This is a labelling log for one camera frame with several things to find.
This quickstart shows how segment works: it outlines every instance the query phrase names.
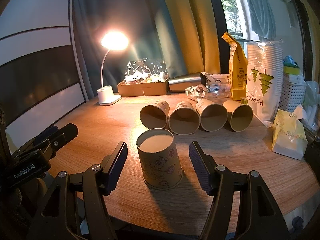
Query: yellow bag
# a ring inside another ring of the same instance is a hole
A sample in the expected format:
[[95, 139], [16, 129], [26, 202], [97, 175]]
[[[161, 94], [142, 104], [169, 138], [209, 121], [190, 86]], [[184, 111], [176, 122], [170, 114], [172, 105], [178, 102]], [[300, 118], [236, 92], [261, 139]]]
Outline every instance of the yellow bag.
[[278, 110], [273, 124], [272, 150], [284, 156], [301, 160], [308, 141], [303, 124], [295, 113]]
[[229, 74], [231, 77], [233, 100], [241, 100], [246, 97], [247, 65], [241, 45], [229, 34], [223, 34], [222, 38], [230, 44]]

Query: tabletop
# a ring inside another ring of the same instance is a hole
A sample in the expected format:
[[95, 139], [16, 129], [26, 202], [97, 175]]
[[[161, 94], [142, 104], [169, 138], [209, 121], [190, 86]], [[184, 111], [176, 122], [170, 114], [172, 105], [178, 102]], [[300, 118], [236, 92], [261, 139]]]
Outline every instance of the tabletop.
[[[119, 141], [124, 141], [128, 144], [128, 157], [116, 189], [104, 198], [108, 213], [141, 227], [184, 235], [201, 233], [213, 199], [201, 189], [189, 159], [188, 146], [192, 141], [198, 141], [206, 154], [231, 171], [257, 170], [284, 215], [319, 190], [307, 163], [272, 152], [273, 131], [256, 117], [240, 133], [233, 132], [227, 123], [216, 132], [199, 129], [192, 135], [174, 135], [184, 177], [173, 189], [149, 188], [142, 179], [136, 146], [138, 136], [147, 130], [140, 122], [139, 113], [145, 105], [160, 99], [169, 103], [169, 114], [178, 102], [187, 100], [184, 94], [172, 94], [122, 98], [114, 105], [100, 106], [95, 98], [76, 108], [56, 125], [61, 128], [74, 123], [79, 134], [50, 160], [49, 173], [55, 177], [63, 170], [69, 174], [83, 172], [100, 163]], [[236, 229], [239, 196], [239, 192], [235, 192], [228, 232]]]

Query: desk lamp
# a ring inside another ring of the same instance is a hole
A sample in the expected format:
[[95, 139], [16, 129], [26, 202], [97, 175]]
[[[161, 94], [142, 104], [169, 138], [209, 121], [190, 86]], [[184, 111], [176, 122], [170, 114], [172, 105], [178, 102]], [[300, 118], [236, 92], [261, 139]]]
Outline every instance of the desk lamp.
[[110, 50], [124, 50], [128, 47], [129, 41], [127, 37], [117, 31], [108, 32], [101, 40], [101, 45], [107, 48], [107, 52], [103, 57], [101, 64], [101, 88], [97, 90], [99, 104], [109, 106], [121, 99], [120, 95], [114, 95], [111, 86], [103, 86], [103, 63]]

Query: metal bolt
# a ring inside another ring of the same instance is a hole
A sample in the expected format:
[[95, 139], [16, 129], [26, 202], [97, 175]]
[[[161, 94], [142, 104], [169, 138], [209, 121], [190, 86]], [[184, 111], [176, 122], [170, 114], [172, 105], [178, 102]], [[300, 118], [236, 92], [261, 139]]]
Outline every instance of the metal bolt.
[[250, 174], [251, 174], [251, 176], [253, 176], [255, 178], [259, 176], [259, 172], [257, 172], [257, 171], [251, 171]]
[[223, 165], [221, 165], [221, 164], [219, 164], [219, 165], [217, 165], [216, 169], [217, 169], [218, 171], [224, 171], [224, 170], [226, 169], [226, 167], [223, 166]]
[[101, 166], [99, 164], [94, 164], [94, 165], [92, 165], [91, 170], [98, 171], [98, 170], [100, 170], [100, 168], [101, 168]]
[[59, 174], [58, 174], [58, 176], [60, 178], [64, 178], [66, 175], [67, 175], [67, 172], [65, 172], [65, 171], [60, 171]]

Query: glowing light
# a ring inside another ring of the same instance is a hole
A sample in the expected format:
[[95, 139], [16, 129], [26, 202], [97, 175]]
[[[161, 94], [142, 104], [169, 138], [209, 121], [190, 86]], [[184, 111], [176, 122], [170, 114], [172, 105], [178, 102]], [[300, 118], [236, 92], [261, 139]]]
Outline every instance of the glowing light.
[[128, 47], [129, 40], [121, 32], [108, 32], [101, 40], [101, 45], [110, 50], [124, 50]]

